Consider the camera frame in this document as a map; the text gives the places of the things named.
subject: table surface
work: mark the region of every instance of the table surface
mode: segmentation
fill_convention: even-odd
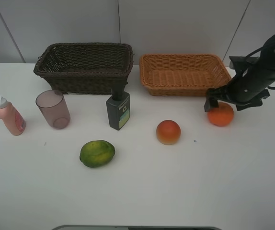
[[[120,131],[108,124],[109,96],[85,95],[65,95],[71,122],[54,130],[35,105],[50,87],[33,68],[0,64],[0,94],[27,123],[15,137],[0,120],[0,230],[275,229],[275,91],[262,107],[235,112],[230,126],[216,127],[203,111],[204,98],[150,96],[134,66],[126,87],[131,118]],[[173,146],[155,137],[166,119],[182,129]],[[115,157],[87,168],[80,149],[98,139],[115,146]]]

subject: bottle cap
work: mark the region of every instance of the bottle cap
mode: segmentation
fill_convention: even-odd
[[[0,95],[0,109],[7,107],[8,101]]]
[[[126,80],[115,81],[112,84],[111,93],[112,93],[112,99],[114,101],[121,101],[123,99],[124,89],[127,84],[128,82]]]

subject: light brown wicker basket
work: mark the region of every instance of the light brown wicker basket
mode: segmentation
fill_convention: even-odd
[[[142,84],[154,96],[205,96],[231,79],[212,54],[145,54],[139,67]]]

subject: plastic cup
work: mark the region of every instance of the plastic cup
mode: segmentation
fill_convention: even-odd
[[[69,124],[69,110],[60,91],[45,91],[38,95],[35,103],[52,128],[63,129]]]

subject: dark brown wicker basket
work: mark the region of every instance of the dark brown wicker basket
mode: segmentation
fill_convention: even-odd
[[[127,80],[133,66],[130,45],[56,43],[35,65],[34,73],[64,94],[111,94],[114,82]]]

